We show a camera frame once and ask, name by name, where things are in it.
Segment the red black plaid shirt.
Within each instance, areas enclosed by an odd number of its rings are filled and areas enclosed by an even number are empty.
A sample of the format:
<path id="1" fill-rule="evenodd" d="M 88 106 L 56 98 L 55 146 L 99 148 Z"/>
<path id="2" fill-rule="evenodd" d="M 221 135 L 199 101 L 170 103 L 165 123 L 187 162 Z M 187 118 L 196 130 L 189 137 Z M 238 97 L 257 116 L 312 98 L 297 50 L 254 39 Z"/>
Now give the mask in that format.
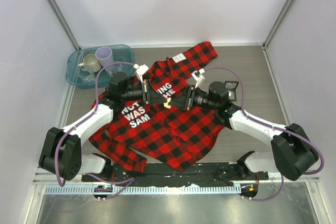
<path id="1" fill-rule="evenodd" d="M 188 86 L 192 72 L 217 57 L 208 41 L 164 61 L 155 62 L 144 77 L 170 98 L 173 87 Z M 213 148 L 223 126 L 212 110 L 196 107 L 185 111 L 162 104 L 128 101 L 121 113 L 98 129 L 89 142 L 126 170 L 142 172 L 151 156 L 182 172 Z"/>

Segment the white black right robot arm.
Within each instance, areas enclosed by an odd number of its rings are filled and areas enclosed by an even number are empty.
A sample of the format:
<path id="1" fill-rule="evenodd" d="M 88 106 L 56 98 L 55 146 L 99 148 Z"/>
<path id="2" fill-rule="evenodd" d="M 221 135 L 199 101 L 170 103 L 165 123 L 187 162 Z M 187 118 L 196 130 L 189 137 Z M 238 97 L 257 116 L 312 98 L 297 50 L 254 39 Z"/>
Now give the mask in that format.
<path id="1" fill-rule="evenodd" d="M 228 82 L 212 82 L 208 92 L 189 86 L 183 95 L 168 99 L 167 104 L 183 110 L 210 109 L 223 126 L 269 145 L 271 152 L 253 152 L 237 166 L 242 179 L 250 179 L 257 172 L 279 172 L 291 181 L 310 175 L 309 169 L 322 162 L 322 155 L 312 146 L 303 128 L 295 123 L 286 126 L 252 116 L 234 104 L 235 89 L 227 85 Z"/>

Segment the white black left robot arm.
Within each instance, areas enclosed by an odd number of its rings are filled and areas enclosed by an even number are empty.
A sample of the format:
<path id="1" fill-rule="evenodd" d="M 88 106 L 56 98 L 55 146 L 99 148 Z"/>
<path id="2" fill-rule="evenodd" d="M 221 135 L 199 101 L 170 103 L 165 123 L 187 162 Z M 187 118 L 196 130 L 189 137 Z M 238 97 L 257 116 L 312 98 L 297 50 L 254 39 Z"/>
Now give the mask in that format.
<path id="1" fill-rule="evenodd" d="M 131 86 L 123 72 L 112 74 L 104 97 L 86 115 L 62 129 L 48 130 L 39 159 L 39 166 L 56 175 L 61 186 L 77 175 L 94 174 L 105 182 L 112 174 L 111 162 L 99 154 L 83 155 L 83 144 L 101 127 L 113 121 L 124 109 L 127 101 L 144 104 L 169 102 L 156 92 L 149 80 Z"/>

